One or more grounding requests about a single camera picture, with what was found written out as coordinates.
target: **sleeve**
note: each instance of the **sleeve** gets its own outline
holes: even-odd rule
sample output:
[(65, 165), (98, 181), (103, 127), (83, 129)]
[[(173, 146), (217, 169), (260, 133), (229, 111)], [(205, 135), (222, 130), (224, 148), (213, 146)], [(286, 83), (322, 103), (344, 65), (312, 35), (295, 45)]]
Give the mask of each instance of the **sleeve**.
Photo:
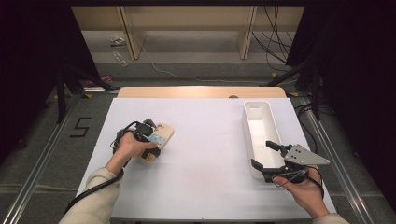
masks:
[[(116, 177), (106, 168), (100, 168), (93, 172), (87, 180), (84, 191), (95, 187)], [(114, 204), (120, 195), (120, 181), (99, 189), (86, 198), (76, 203), (64, 215), (60, 224), (90, 224), (109, 223)]]
[(312, 224), (348, 224), (348, 222), (340, 215), (333, 213), (313, 219)]

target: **white table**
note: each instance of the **white table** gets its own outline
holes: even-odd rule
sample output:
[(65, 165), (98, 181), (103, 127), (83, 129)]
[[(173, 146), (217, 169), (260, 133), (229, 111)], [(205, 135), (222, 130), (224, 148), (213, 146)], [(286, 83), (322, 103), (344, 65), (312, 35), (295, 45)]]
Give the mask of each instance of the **white table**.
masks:
[[(165, 221), (275, 221), (309, 218), (291, 194), (255, 179), (242, 128), (243, 103), (266, 101), (283, 144), (307, 147), (289, 99), (117, 98), (108, 111), (86, 174), (106, 164), (116, 132), (151, 118), (175, 133), (152, 164), (125, 168), (113, 217)], [(325, 189), (325, 203), (335, 212)]]

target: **floor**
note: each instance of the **floor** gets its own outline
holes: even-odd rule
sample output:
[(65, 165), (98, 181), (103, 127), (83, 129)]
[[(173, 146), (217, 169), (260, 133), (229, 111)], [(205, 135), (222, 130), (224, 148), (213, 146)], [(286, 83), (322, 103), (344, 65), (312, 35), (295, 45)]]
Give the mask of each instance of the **floor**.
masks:
[[(282, 74), (278, 69), (288, 69), (280, 60), (268, 56), (255, 39), (251, 40), (248, 58), (241, 60), (232, 32), (151, 32), (148, 33), (144, 50), (136, 61), (130, 60), (126, 47), (110, 47), (110, 38), (113, 35), (123, 37), (119, 31), (84, 32), (100, 74), (111, 74), (114, 85), (155, 86), (179, 83), (257, 86), (272, 80), (274, 73)], [(262, 33), (257, 33), (256, 36), (267, 46), (268, 41)], [(280, 36), (285, 45), (291, 43), (287, 34)], [(283, 57), (278, 44), (272, 43), (270, 49), (278, 57)], [(122, 67), (116, 63), (114, 51), (123, 57), (128, 66)], [(221, 75), (215, 76), (213, 70)], [(240, 74), (245, 73), (247, 77), (244, 80), (249, 82), (238, 79)], [(295, 78), (285, 81), (281, 87), (286, 92), (293, 92)], [(117, 97), (114, 92), (91, 92), (82, 97), (68, 95), (66, 121), (57, 125), (55, 93), (49, 96), (40, 116), (32, 126), (27, 127), (29, 132), (23, 139), (26, 147), (16, 148), (0, 165), (1, 220), (7, 220), (5, 223), (59, 221), (67, 203), (76, 195), (107, 109), (114, 97)], [(309, 98), (300, 95), (290, 97), (290, 100), (293, 105), (298, 106), (308, 103)], [(352, 146), (337, 117), (326, 105), (325, 98), (321, 98), (320, 115), (321, 121), (316, 121), (307, 112), (301, 116), (301, 121), (306, 127), (304, 133), (309, 145), (314, 147), (316, 143), (318, 154), (336, 156), (334, 163), (338, 166), (323, 168), (322, 173), (341, 216), (350, 223), (396, 223), (395, 213), (359, 158), (352, 154)], [(81, 130), (75, 129), (77, 122), (89, 127), (84, 138), (71, 137), (82, 134)]]

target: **hand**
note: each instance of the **hand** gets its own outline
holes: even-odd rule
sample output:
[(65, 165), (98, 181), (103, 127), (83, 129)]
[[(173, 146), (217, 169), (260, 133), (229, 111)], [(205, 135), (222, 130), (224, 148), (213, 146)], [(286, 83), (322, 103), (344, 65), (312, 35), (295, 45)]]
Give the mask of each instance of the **hand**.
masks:
[[(308, 172), (311, 178), (318, 183), (321, 182), (320, 174), (315, 168), (309, 168)], [(310, 180), (306, 179), (302, 183), (293, 184), (288, 182), (286, 178), (277, 176), (274, 178), (274, 183), (288, 190), (293, 195), (297, 204), (305, 209), (312, 218), (323, 217), (330, 214), (323, 202), (320, 189)]]
[(156, 143), (153, 142), (139, 142), (134, 138), (134, 134), (127, 132), (119, 142), (119, 149), (111, 157), (107, 163), (106, 168), (114, 175), (118, 175), (122, 166), (134, 156), (139, 155), (146, 148), (155, 148)]

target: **white container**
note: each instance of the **white container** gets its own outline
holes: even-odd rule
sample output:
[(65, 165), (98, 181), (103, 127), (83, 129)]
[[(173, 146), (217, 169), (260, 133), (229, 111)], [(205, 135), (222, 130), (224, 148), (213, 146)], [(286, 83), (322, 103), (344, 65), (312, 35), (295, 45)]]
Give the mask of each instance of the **white container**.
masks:
[(250, 160), (261, 163), (264, 168), (279, 168), (285, 165), (279, 151), (275, 151), (265, 145), (267, 140), (281, 145), (277, 132), (271, 106), (267, 102), (245, 102), (244, 126), (245, 142), (253, 177), (263, 179), (262, 173), (254, 169)]

